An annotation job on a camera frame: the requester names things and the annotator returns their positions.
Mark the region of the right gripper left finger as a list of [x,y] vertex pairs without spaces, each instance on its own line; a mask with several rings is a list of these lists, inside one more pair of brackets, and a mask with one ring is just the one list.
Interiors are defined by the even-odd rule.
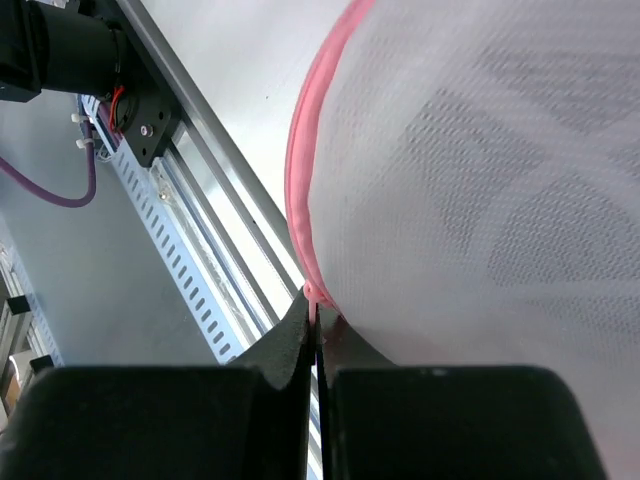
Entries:
[[218,366],[43,370],[1,437],[5,479],[302,479],[308,303]]

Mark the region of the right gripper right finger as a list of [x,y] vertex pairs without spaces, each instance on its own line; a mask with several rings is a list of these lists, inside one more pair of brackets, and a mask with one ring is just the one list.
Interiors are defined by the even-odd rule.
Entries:
[[603,479],[582,411],[529,365],[397,366],[340,315],[316,318],[328,479]]

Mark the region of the white pink mesh laundry bag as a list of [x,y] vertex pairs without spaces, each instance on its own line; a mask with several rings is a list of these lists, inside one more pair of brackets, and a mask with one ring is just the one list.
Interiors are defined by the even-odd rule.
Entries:
[[311,305],[389,359],[533,363],[639,475],[639,5],[354,1],[285,205]]

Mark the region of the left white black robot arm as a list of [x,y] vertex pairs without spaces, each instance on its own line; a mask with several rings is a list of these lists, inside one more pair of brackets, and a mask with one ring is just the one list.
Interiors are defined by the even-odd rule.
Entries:
[[115,1],[3,1],[1,99],[27,103],[44,90],[104,98],[142,70]]

